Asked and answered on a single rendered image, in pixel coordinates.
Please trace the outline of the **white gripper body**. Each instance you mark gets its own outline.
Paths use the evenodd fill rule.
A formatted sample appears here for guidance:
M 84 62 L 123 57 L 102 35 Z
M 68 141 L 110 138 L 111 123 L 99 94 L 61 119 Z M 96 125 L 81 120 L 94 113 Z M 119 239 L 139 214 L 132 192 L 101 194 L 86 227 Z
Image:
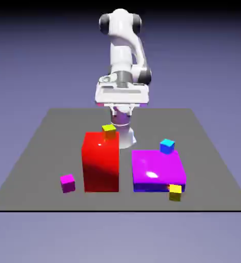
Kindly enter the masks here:
M 147 104 L 149 87 L 145 84 L 127 83 L 127 87 L 118 87 L 115 82 L 98 83 L 95 101 L 100 104 Z

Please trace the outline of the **small yellow cube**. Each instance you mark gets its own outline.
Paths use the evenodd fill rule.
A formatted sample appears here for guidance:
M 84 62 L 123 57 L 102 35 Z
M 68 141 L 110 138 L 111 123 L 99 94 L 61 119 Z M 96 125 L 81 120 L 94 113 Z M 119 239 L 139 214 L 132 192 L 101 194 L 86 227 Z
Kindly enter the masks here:
M 116 136 L 116 127 L 113 124 L 103 125 L 102 132 L 106 139 L 112 139 Z
M 182 186 L 171 184 L 169 185 L 169 200 L 170 201 L 180 201 L 182 195 Z

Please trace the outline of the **small cyan cube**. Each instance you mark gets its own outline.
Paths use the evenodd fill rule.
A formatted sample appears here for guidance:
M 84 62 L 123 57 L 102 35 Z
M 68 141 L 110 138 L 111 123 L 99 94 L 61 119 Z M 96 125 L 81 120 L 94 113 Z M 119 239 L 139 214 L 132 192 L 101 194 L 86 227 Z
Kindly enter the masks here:
M 171 154 L 174 151 L 175 141 L 164 139 L 159 144 L 160 152 L 164 154 Z

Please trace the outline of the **small magenta cube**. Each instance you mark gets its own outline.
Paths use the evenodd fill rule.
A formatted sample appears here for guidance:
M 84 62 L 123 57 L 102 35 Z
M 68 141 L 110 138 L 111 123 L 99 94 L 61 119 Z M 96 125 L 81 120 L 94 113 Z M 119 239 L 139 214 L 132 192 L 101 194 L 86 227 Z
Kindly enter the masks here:
M 62 175 L 60 182 L 63 193 L 75 191 L 75 179 L 72 174 Z

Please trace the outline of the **large red box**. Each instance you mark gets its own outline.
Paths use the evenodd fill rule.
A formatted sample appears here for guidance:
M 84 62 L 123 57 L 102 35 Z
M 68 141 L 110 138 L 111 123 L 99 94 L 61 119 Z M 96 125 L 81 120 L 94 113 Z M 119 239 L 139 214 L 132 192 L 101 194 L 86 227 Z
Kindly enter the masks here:
M 85 133 L 82 167 L 85 192 L 118 192 L 119 133 L 110 139 L 103 132 Z

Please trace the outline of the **large magenta box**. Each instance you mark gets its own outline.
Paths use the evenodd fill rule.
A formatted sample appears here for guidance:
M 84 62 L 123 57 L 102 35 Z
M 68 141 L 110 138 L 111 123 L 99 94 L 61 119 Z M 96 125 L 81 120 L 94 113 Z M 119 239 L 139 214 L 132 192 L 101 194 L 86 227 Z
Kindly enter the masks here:
M 131 159 L 135 192 L 167 192 L 171 184 L 185 191 L 187 176 L 177 151 L 133 150 Z

